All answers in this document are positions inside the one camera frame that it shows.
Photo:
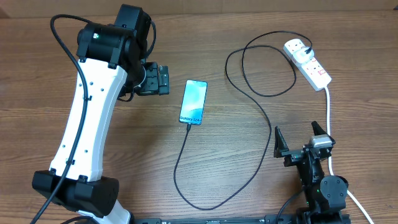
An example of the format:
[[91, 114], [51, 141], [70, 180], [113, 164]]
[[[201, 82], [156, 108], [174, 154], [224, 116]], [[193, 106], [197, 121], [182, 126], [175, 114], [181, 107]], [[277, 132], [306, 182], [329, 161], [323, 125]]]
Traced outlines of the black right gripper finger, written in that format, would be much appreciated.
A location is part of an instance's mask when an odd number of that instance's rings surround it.
[[289, 152], [287, 143], [280, 131], [279, 127], [275, 127], [275, 146], [274, 146], [274, 157], [284, 157]]
[[312, 121], [311, 125], [315, 136], [326, 134], [326, 131], [323, 130], [322, 127], [316, 121]]

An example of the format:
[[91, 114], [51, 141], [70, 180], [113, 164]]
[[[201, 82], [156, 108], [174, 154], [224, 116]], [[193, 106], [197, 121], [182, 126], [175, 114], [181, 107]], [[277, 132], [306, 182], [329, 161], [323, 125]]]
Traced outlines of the blue Galaxy S24+ smartphone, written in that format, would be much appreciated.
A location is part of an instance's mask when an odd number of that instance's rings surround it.
[[201, 125], [208, 84], [204, 81], [187, 80], [179, 121], [181, 123]]

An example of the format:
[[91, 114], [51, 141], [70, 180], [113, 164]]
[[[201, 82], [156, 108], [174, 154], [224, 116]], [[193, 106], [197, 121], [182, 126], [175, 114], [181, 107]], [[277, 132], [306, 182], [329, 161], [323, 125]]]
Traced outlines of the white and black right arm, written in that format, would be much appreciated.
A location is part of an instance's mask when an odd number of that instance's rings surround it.
[[[288, 199], [275, 217], [276, 223], [351, 223], [349, 215], [341, 211], [346, 208], [348, 181], [338, 175], [325, 175], [321, 161], [331, 156], [335, 140], [316, 122], [312, 122], [314, 135], [301, 149], [290, 150], [280, 131], [275, 127], [274, 157], [284, 158], [286, 167], [295, 166], [302, 189]], [[294, 215], [282, 216], [286, 206], [301, 193], [307, 206], [298, 208]]]

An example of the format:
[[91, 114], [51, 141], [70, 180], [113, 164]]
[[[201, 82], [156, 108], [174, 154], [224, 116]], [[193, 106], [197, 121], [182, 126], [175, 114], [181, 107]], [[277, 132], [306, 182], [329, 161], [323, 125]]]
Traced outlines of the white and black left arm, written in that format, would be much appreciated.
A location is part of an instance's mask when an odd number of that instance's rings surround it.
[[118, 180], [103, 175], [104, 144], [117, 101], [135, 95], [167, 95], [169, 70], [149, 62], [147, 41], [155, 24], [141, 7], [123, 4], [116, 20], [89, 20], [70, 59], [77, 69], [75, 95], [60, 147], [47, 170], [34, 173], [32, 187], [47, 203], [77, 212], [91, 223], [133, 223], [118, 201]]

